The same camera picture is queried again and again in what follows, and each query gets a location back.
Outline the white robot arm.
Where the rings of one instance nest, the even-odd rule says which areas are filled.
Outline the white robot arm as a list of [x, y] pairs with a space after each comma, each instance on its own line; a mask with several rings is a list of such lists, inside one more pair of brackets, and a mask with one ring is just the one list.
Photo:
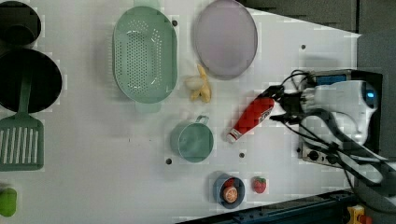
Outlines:
[[320, 151], [374, 190], [395, 192], [395, 162], [364, 146], [372, 115], [378, 109], [375, 89], [363, 80], [318, 85], [286, 93], [271, 86], [262, 97], [280, 103], [272, 120], [299, 126], [304, 147]]

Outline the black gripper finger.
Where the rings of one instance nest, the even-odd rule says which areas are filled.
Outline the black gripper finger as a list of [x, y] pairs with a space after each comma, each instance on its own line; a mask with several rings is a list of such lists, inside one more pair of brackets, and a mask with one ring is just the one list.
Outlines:
[[278, 121], [283, 124], [299, 124], [301, 122], [301, 119], [298, 116], [294, 116], [290, 114], [271, 116], [270, 120]]
[[268, 87], [265, 91], [258, 95], [259, 98], [271, 98], [273, 100], [279, 100], [284, 94], [283, 85], [273, 85]]

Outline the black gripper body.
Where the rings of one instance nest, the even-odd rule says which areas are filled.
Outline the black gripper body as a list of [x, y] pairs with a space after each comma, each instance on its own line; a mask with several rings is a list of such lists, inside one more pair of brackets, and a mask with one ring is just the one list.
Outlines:
[[280, 99], [279, 103], [283, 110], [289, 116], [300, 116], [304, 113], [301, 106], [301, 93], [284, 93]]

